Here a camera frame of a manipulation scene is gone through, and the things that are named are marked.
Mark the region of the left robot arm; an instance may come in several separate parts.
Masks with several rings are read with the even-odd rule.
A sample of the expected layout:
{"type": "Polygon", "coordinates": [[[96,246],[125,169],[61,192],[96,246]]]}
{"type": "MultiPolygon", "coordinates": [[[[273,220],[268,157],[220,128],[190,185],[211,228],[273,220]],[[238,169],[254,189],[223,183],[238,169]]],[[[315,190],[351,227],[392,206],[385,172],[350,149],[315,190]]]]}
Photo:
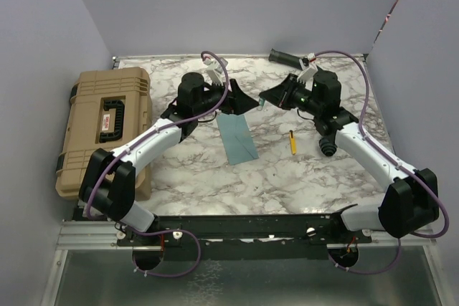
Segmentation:
{"type": "Polygon", "coordinates": [[[220,110],[243,115],[258,106],[235,79],[224,85],[209,84],[197,72],[186,73],[178,86],[176,102],[144,133],[112,151],[97,149],[90,157],[79,191],[88,209],[133,228],[140,243],[152,244],[158,238],[156,217],[136,200],[136,177],[165,150],[190,136],[198,117],[220,110]]]}

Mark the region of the green white glue stick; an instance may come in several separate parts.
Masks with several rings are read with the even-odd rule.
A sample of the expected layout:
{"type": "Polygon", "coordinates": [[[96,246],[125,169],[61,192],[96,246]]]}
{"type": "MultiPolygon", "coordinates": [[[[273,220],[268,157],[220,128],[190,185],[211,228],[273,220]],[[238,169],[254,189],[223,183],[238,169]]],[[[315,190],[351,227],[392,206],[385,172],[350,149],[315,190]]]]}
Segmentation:
{"type": "Polygon", "coordinates": [[[264,106],[265,106],[265,100],[262,99],[262,98],[260,98],[260,99],[259,99],[259,105],[258,105],[258,107],[257,107],[257,110],[258,110],[258,111],[262,111],[263,108],[264,108],[264,106]]]}

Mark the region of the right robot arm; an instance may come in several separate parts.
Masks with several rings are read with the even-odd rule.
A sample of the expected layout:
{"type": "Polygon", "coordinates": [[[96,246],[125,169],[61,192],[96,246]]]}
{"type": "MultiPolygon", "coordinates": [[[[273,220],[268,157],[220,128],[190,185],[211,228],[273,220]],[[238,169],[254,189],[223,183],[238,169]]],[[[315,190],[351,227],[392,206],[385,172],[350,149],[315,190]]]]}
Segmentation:
{"type": "Polygon", "coordinates": [[[289,74],[259,96],[280,109],[312,115],[321,135],[322,153],[332,156],[336,149],[344,150],[385,192],[380,205],[350,206],[341,211],[341,218],[329,225],[335,241],[346,242],[361,230],[385,231],[399,239],[438,219],[436,175],[428,168],[414,168],[381,145],[371,146],[373,137],[341,106],[341,83],[335,73],[317,71],[310,90],[297,75],[289,74]]]}

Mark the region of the teal envelope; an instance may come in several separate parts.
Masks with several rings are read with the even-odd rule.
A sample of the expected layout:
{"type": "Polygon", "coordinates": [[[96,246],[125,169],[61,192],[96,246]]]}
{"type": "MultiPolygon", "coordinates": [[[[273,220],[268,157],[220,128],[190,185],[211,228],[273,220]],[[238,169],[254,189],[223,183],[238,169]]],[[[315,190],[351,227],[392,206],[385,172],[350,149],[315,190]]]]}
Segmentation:
{"type": "Polygon", "coordinates": [[[231,166],[259,158],[244,115],[219,114],[217,126],[231,166]]]}

